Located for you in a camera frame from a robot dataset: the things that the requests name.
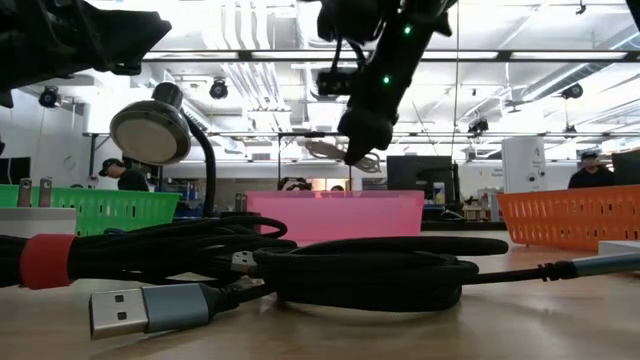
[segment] red velcro strap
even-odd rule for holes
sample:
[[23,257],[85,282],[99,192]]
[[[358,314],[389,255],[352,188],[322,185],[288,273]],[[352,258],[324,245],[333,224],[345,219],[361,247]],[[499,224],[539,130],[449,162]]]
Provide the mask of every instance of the red velcro strap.
[[29,289],[71,284],[67,262],[75,235],[39,234],[27,241],[20,256],[20,277]]

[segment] wooden table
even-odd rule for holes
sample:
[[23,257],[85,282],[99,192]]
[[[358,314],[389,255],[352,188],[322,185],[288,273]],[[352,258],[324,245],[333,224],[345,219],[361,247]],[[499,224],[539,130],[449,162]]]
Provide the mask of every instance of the wooden table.
[[[583,255],[514,247],[477,262],[498,271]],[[640,358],[640,280],[630,275],[469,286],[455,309],[411,316],[283,309],[265,298],[207,327],[90,341],[89,294],[134,286],[78,281],[65,289],[0,290],[0,359]]]

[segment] orange basket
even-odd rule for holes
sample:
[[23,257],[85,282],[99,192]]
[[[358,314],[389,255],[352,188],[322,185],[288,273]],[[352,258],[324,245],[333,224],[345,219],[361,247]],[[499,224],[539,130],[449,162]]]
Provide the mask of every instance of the orange basket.
[[640,186],[499,194],[516,244],[598,250],[601,240],[640,239]]

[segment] pink bin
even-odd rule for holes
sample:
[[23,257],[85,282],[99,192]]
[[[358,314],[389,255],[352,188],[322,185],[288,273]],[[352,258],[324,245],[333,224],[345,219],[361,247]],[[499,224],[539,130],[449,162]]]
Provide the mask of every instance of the pink bin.
[[422,191],[250,191],[247,208],[282,221],[300,245],[420,234]]

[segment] man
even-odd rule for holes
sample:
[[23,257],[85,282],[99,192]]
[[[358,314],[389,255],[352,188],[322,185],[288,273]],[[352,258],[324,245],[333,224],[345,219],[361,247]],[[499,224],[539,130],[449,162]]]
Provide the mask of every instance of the man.
[[614,186],[613,173],[598,164],[598,155],[593,152],[582,154],[582,169],[571,176],[569,189]]
[[138,171],[127,169],[118,159],[107,159],[102,163],[100,176],[118,179],[118,189],[128,191],[149,191],[147,179]]

